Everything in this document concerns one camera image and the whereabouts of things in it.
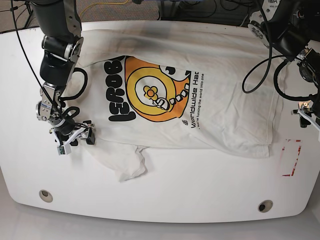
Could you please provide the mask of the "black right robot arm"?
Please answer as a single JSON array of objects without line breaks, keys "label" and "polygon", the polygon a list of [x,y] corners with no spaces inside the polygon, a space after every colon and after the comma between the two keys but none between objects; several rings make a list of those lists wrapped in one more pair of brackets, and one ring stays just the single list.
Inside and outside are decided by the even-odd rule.
[{"label": "black right robot arm", "polygon": [[[87,73],[76,67],[84,41],[81,19],[74,0],[32,0],[30,4],[44,33],[41,43],[44,56],[39,72],[44,83],[36,114],[38,120],[51,124],[58,152],[66,155],[79,140],[85,140],[88,145],[96,141],[92,121],[76,122],[74,118],[80,109],[66,107],[66,101],[80,97],[88,83]],[[77,94],[63,96],[74,73],[83,75],[83,86]]]}]

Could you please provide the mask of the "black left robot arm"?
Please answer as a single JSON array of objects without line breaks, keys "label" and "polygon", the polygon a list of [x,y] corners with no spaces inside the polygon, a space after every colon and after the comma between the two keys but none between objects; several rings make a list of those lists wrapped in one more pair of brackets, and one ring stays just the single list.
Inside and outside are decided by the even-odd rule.
[{"label": "black left robot arm", "polygon": [[291,113],[299,115],[301,128],[312,125],[318,130],[320,94],[287,95],[279,87],[279,74],[289,63],[298,61],[301,77],[317,89],[320,87],[320,54],[308,47],[310,40],[320,37],[320,2],[256,0],[255,4],[257,11],[250,15],[248,28],[269,50],[266,70],[270,70],[273,59],[283,60],[273,74],[274,88],[284,99],[298,103]]}]

